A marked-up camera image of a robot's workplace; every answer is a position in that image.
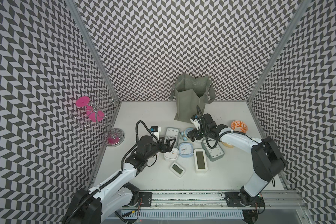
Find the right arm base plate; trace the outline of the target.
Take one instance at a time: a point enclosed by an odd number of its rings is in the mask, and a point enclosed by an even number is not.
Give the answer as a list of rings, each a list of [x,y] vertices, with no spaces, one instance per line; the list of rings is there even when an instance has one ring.
[[[257,209],[258,207],[266,206],[264,199],[260,194],[254,197],[241,192],[224,192],[223,194],[228,207],[246,207]]]

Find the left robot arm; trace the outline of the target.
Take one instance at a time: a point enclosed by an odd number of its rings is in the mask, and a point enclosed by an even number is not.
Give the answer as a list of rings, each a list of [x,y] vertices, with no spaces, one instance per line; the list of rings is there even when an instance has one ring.
[[[158,153],[171,152],[176,138],[156,137],[157,127],[147,128],[148,135],[137,136],[134,146],[120,162],[120,168],[102,183],[89,190],[80,189],[62,220],[64,224],[101,224],[123,207],[139,205],[139,188],[130,183]]]

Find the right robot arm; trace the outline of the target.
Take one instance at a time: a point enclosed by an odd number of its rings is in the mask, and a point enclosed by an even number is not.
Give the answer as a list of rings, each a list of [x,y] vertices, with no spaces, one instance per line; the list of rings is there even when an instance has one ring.
[[[203,114],[197,106],[197,113],[190,118],[195,128],[188,132],[188,138],[202,141],[202,148],[212,152],[218,144],[233,145],[251,156],[253,173],[237,193],[226,193],[226,201],[236,200],[239,206],[252,207],[263,202],[262,190],[269,184],[275,184],[275,176],[285,167],[286,161],[276,142],[267,137],[256,139],[246,133],[235,131],[227,125],[217,125],[210,114]]]

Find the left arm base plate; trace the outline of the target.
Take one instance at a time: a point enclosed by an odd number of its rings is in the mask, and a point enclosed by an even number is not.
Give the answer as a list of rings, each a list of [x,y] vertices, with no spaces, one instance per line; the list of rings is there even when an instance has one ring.
[[[151,207],[152,192],[134,192],[129,207]]]

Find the blue twin-bell alarm clock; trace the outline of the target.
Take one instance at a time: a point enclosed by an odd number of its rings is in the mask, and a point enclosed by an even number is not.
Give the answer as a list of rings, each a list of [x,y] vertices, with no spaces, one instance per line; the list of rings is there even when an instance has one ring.
[[[185,129],[184,131],[180,132],[180,134],[179,134],[180,139],[183,140],[183,141],[188,141],[189,140],[188,134],[193,129],[194,128],[190,127],[190,128]]]

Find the green canvas bag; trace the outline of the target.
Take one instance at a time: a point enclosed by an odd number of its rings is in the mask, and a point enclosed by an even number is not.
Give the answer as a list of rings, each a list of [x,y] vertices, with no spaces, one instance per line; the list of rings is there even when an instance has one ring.
[[[179,75],[171,88],[170,99],[176,100],[175,120],[190,123],[197,107],[204,111],[205,105],[216,98],[213,82],[209,77],[192,77],[189,74]]]

